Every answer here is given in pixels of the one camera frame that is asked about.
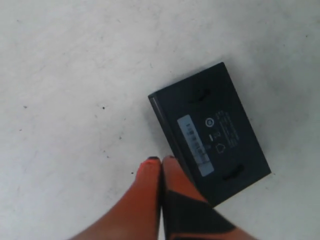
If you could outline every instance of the black electronic device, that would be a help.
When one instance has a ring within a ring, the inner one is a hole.
[[[149,100],[175,157],[213,207],[271,173],[223,62]]]

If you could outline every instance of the black plastic box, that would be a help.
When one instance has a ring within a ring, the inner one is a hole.
[[[175,157],[213,207],[271,173],[224,63],[149,100]]]

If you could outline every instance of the white floor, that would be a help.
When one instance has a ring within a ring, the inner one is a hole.
[[[217,209],[261,240],[318,240],[319,0],[2,0],[0,239],[106,212],[171,153],[148,94],[219,61],[274,174]]]

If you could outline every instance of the concrete floor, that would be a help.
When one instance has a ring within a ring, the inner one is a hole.
[[[217,209],[262,240],[318,240],[319,0],[2,0],[0,239],[100,217],[171,153],[147,95],[219,61],[274,174]]]

